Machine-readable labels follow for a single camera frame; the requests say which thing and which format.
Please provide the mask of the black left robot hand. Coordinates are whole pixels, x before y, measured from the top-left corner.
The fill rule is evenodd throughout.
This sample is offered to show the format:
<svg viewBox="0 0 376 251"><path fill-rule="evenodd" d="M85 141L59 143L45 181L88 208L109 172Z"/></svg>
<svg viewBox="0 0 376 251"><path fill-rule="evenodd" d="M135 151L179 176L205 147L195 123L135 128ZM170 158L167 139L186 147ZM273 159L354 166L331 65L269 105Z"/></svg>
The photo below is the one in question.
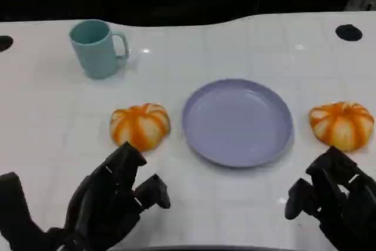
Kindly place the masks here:
<svg viewBox="0 0 376 251"><path fill-rule="evenodd" d="M55 250L108 250L137 225L154 205L170 208L167 185L154 174L134 187L137 170L147 163L129 142L111 153L81 181L69 201Z"/></svg>

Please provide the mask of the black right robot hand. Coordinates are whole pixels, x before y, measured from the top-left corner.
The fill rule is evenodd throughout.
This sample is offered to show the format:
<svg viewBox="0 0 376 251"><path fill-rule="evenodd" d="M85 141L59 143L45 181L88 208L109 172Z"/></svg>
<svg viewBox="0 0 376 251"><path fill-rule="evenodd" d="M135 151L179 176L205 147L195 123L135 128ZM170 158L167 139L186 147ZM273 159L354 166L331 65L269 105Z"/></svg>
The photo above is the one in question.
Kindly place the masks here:
<svg viewBox="0 0 376 251"><path fill-rule="evenodd" d="M375 250L375 180L332 146L288 191L285 218L305 212L337 250Z"/></svg>

